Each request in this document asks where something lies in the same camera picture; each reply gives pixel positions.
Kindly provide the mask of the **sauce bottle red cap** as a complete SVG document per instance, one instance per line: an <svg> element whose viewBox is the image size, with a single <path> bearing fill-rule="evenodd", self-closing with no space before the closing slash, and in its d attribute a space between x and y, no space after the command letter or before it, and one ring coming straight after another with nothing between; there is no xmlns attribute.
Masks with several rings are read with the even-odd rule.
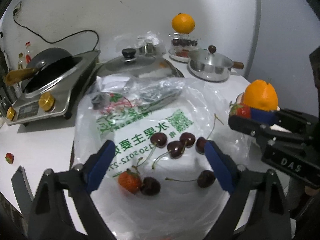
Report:
<svg viewBox="0 0 320 240"><path fill-rule="evenodd" d="M34 48L30 42L27 42L25 44L25 60L27 64L29 64L30 61L32 60L33 54L34 54Z"/></svg>

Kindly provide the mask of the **glass jar with cherries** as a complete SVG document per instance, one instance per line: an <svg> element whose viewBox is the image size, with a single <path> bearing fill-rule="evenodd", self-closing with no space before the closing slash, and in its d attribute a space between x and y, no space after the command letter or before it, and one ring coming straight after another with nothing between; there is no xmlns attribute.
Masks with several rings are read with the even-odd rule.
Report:
<svg viewBox="0 0 320 240"><path fill-rule="evenodd" d="M198 39L190 34L173 33L170 37L169 54L179 57L188 57L190 51L199 50Z"/></svg>

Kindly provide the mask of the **strawberry on plate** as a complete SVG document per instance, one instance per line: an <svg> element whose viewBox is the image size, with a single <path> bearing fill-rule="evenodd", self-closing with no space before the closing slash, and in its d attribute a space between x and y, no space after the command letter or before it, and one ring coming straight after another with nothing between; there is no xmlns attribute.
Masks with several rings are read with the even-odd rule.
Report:
<svg viewBox="0 0 320 240"><path fill-rule="evenodd" d="M230 107L230 115L237 115L242 118L251 118L251 108L244 103L233 103Z"/></svg>

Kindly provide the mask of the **stray strawberry on counter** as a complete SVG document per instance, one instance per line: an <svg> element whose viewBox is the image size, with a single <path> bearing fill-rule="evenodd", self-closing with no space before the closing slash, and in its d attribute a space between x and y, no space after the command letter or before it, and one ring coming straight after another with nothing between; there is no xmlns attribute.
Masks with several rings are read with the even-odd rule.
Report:
<svg viewBox="0 0 320 240"><path fill-rule="evenodd" d="M12 164L14 162L14 155L12 153L7 153L5 155L5 160L9 163Z"/></svg>

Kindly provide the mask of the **large orange on plate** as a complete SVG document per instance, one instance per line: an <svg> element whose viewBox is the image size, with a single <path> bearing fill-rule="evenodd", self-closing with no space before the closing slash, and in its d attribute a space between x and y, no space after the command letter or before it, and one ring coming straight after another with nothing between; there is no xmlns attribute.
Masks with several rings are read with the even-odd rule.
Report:
<svg viewBox="0 0 320 240"><path fill-rule="evenodd" d="M248 85L242 101L251 108L263 111L277 110L279 102L274 87L264 80L255 80Z"/></svg>

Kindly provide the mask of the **red strawberry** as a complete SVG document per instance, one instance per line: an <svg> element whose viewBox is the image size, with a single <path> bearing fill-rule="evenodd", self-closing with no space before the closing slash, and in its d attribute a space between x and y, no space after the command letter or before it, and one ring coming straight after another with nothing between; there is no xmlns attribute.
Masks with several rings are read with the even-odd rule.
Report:
<svg viewBox="0 0 320 240"><path fill-rule="evenodd" d="M118 184L132 194L135 194L140 190L142 180L136 172L132 172L128 168L118 176Z"/></svg>

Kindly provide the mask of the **white saucer under jar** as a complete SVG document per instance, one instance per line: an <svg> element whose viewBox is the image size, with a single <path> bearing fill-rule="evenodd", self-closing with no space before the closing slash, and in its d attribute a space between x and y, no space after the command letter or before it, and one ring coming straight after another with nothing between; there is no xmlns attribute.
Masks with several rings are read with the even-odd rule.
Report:
<svg viewBox="0 0 320 240"><path fill-rule="evenodd" d="M169 53L169 57L174 61L181 62L181 63L188 63L189 61L187 51L176 52L175 49L170 49L168 53Z"/></svg>

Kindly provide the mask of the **black wok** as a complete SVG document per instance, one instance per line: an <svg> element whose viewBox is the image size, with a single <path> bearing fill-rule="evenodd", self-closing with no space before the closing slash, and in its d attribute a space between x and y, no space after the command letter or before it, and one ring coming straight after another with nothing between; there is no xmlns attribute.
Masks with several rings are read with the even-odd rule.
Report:
<svg viewBox="0 0 320 240"><path fill-rule="evenodd" d="M81 60L81 57L72 56L64 49L49 48L32 58L27 68L8 72L5 76L5 84L13 86L20 81L28 80L23 91L31 93L65 74Z"/></svg>

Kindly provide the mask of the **dark cherry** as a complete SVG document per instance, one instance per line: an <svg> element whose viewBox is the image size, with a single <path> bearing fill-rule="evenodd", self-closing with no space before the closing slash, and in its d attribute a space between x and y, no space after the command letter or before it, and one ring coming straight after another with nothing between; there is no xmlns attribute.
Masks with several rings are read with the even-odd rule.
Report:
<svg viewBox="0 0 320 240"><path fill-rule="evenodd" d="M167 151L155 159L155 161L153 162L153 164L151 166L151 169L154 170L158 161L167 155L169 155L169 157L171 159L180 158L183 155L184 150L185 150L185 145L180 141L172 141L172 142L168 143L167 144Z"/></svg>
<svg viewBox="0 0 320 240"><path fill-rule="evenodd" d="M152 148L151 148L149 155L146 158L140 158L139 161L137 162L136 167L140 167L145 162L147 162L150 159L150 157L153 155L156 148L164 148L167 144L167 141L168 141L168 138L167 138L166 134L164 134L162 132L154 133L150 138Z"/></svg>
<svg viewBox="0 0 320 240"><path fill-rule="evenodd" d="M144 196L156 196L160 193L161 184L159 181L153 177L144 177L143 179L140 176L140 172L138 168L142 165L143 157L140 157L136 163L136 165L132 165L132 168L135 170L133 172L134 176L140 179L141 185L139 190Z"/></svg>
<svg viewBox="0 0 320 240"><path fill-rule="evenodd" d="M199 137L196 141L196 145L195 145L195 150L197 153L204 155L204 146L206 144L206 142L208 141L208 139L210 138L210 136L212 135L212 133L214 132L215 126L216 126L216 122L219 122L221 125L224 125L224 123L222 122L222 120L217 116L217 114L214 114L214 123L213 123L213 127L210 131L210 133L206 136L206 137Z"/></svg>
<svg viewBox="0 0 320 240"><path fill-rule="evenodd" d="M182 182L182 183L191 183L191 182L196 182L198 187L205 189L214 184L216 181L216 176L213 171L210 170L204 170L202 171L199 176L196 179L191 179L191 180L181 180L181 179L174 179L174 178L165 178L167 181L176 181L176 182Z"/></svg>
<svg viewBox="0 0 320 240"><path fill-rule="evenodd" d="M186 148L191 148L195 144L195 141L196 141L196 137L192 133L184 132L180 136L180 142L183 145L183 151Z"/></svg>

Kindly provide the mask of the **oil bottle green cap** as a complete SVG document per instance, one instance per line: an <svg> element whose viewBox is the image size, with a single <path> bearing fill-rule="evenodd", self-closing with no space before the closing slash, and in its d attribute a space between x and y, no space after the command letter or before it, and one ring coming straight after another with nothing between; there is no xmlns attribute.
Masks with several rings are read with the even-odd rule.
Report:
<svg viewBox="0 0 320 240"><path fill-rule="evenodd" d="M19 53L18 58L19 58L19 60L18 60L17 68L24 69L27 66L25 56L23 55L23 53Z"/></svg>

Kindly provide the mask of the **printed clear plastic bag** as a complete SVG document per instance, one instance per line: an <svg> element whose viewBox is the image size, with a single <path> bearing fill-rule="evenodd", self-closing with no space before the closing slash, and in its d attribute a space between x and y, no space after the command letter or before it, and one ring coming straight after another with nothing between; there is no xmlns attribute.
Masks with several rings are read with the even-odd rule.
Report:
<svg viewBox="0 0 320 240"><path fill-rule="evenodd" d="M212 85L177 77L108 76L98 78L89 88L78 105L74 162L84 163L105 141L114 142L115 156L92 198L116 234L196 230L216 221L225 197L218 183L202 189L196 182L165 180L196 179L203 170L210 169L205 156L196 152L195 144L178 159L163 157L152 170L155 159L167 151L166 146L156 148L138 168L142 179L153 177L161 184L156 196L144 196L140 190L132 194L118 184L121 172L128 168L134 172L132 165L149 155L154 133L166 134L167 144L178 141L184 132L196 139L206 137L215 113L224 125L217 121L209 140L237 163L246 160L249 139L228 127L229 103Z"/></svg>

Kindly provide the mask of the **steel wok lid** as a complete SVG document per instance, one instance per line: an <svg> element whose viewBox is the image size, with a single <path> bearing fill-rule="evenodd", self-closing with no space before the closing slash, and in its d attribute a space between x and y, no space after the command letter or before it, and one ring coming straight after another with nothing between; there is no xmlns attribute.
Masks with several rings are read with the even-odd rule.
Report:
<svg viewBox="0 0 320 240"><path fill-rule="evenodd" d="M140 78L184 77L162 56L140 55L133 48L123 49L121 53L121 56L102 63L98 67L97 76L127 73Z"/></svg>

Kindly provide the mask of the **small steel saucepan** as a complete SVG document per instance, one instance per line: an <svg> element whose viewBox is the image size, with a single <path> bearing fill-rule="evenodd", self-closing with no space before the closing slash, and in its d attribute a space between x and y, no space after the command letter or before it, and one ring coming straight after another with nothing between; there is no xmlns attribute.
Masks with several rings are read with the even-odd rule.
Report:
<svg viewBox="0 0 320 240"><path fill-rule="evenodd" d="M229 78L231 69L243 69L242 62L216 52L216 46L199 49L188 53L188 70L199 79L209 82L224 82Z"/></svg>

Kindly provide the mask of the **white round plate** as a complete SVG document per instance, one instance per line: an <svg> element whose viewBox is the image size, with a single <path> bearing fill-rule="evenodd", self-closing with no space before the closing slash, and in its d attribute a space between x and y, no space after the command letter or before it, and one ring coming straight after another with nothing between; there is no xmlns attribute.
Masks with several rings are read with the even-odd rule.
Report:
<svg viewBox="0 0 320 240"><path fill-rule="evenodd" d="M244 93L240 93L237 98L236 98L236 103L242 103L243 102L243 96L244 96ZM287 133L291 133L291 131L285 129L285 128L282 128L278 125L273 125L273 126L270 126L270 128L272 130L275 130L275 131L281 131L281 132L287 132Z"/></svg>

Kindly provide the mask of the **steel cup in plastic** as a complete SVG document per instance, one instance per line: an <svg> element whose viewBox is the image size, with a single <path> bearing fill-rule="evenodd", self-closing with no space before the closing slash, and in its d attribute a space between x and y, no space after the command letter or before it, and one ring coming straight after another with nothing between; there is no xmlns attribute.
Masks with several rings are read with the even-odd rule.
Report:
<svg viewBox="0 0 320 240"><path fill-rule="evenodd" d="M136 49L140 55L157 55L158 45L159 39L156 37L137 37L136 39Z"/></svg>

